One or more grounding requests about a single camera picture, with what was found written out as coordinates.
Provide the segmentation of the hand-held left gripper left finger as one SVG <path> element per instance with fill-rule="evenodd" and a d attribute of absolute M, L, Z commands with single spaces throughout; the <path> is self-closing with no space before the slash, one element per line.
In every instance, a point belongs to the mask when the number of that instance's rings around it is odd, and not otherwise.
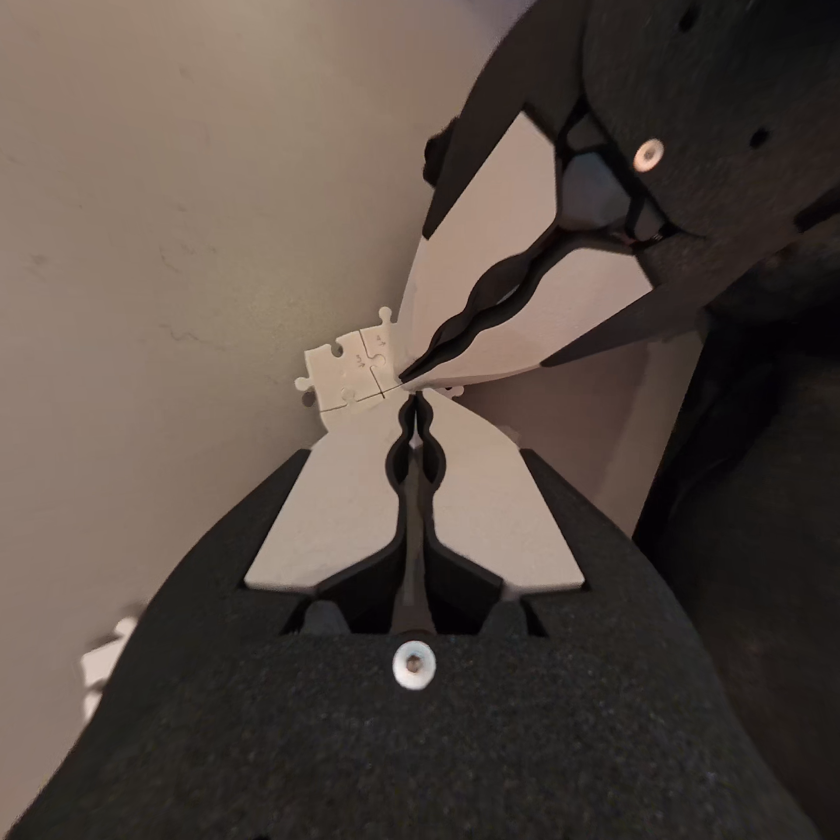
<path fill-rule="evenodd" d="M 333 602 L 350 629 L 392 626 L 406 570 L 407 474 L 414 398 L 352 414 L 314 446 L 245 574 L 251 590 Z"/>

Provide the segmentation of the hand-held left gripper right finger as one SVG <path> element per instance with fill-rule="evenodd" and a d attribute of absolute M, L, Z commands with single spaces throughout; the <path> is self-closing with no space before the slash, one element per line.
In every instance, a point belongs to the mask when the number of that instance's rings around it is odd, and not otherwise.
<path fill-rule="evenodd" d="M 418 394 L 423 561 L 439 634 L 477 634 L 494 607 L 575 592 L 585 576 L 520 447 L 438 392 Z"/>

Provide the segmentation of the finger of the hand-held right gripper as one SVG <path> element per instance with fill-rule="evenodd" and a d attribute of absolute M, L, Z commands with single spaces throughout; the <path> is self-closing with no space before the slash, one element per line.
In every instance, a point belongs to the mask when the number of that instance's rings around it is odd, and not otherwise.
<path fill-rule="evenodd" d="M 399 378 L 417 390 L 534 370 L 652 289 L 633 255 L 593 243 L 492 266 L 422 243 L 399 311 Z"/>
<path fill-rule="evenodd" d="M 397 317 L 402 382 L 459 355 L 469 331 L 522 282 L 558 215 L 555 160 L 553 142 L 521 111 L 421 237 Z"/>

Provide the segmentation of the joined white puzzle pieces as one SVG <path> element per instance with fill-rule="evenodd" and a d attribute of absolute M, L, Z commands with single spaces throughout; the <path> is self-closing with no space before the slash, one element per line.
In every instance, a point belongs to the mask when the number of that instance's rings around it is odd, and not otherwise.
<path fill-rule="evenodd" d="M 379 319 L 337 338 L 338 353 L 331 344 L 304 353 L 308 374 L 295 386 L 314 397 L 328 434 L 355 414 L 405 393 L 393 372 L 392 311 L 381 308 Z"/>
<path fill-rule="evenodd" d="M 95 714 L 104 688 L 138 623 L 138 616 L 125 616 L 117 622 L 104 641 L 100 641 L 80 657 L 80 674 L 84 689 L 81 711 L 85 725 Z"/>

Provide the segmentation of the person's dark clothing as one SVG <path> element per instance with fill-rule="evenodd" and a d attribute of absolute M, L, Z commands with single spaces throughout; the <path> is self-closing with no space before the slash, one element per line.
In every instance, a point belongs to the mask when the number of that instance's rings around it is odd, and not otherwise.
<path fill-rule="evenodd" d="M 764 761 L 822 837 L 838 838 L 838 216 L 703 315 L 634 539 Z"/>

